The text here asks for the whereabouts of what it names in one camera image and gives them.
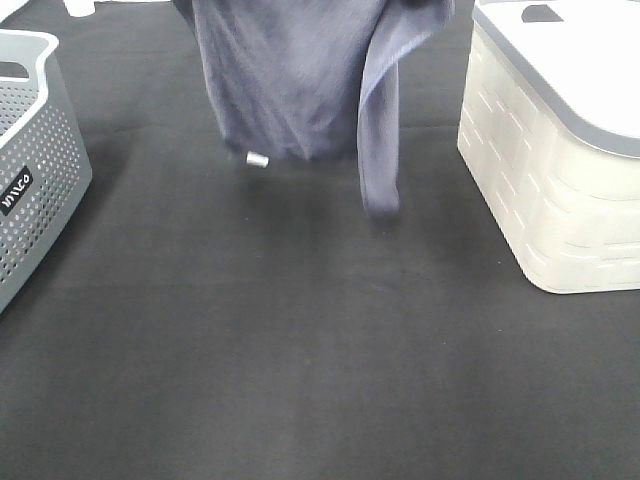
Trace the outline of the grey perforated laundry basket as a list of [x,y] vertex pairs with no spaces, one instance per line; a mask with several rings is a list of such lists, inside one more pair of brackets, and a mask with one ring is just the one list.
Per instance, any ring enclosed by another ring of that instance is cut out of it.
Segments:
[[56,36],[1,32],[1,304],[7,306],[61,234],[92,168],[61,74]]

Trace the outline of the white woven-pattern storage bin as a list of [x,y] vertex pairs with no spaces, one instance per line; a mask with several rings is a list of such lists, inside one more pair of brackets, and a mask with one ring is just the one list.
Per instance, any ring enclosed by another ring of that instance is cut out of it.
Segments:
[[457,146],[524,276],[639,285],[639,5],[479,1]]

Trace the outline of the black table mat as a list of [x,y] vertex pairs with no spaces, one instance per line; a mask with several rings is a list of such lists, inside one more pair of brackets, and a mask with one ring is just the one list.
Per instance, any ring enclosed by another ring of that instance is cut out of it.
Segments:
[[93,181],[1,317],[5,479],[635,479],[639,295],[527,281],[456,147],[469,1],[407,56],[402,211],[247,168],[169,3],[56,35]]

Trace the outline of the grey microfibre towel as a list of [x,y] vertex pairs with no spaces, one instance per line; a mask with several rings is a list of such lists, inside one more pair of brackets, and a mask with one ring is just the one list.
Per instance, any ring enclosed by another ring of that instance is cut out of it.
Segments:
[[179,1],[228,148],[352,160],[365,210],[400,207],[399,64],[451,20],[451,1]]

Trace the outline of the white cylindrical object background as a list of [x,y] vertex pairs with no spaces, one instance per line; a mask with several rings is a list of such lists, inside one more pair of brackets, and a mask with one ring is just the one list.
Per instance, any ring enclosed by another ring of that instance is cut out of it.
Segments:
[[94,0],[63,0],[64,6],[71,17],[82,18],[95,13]]

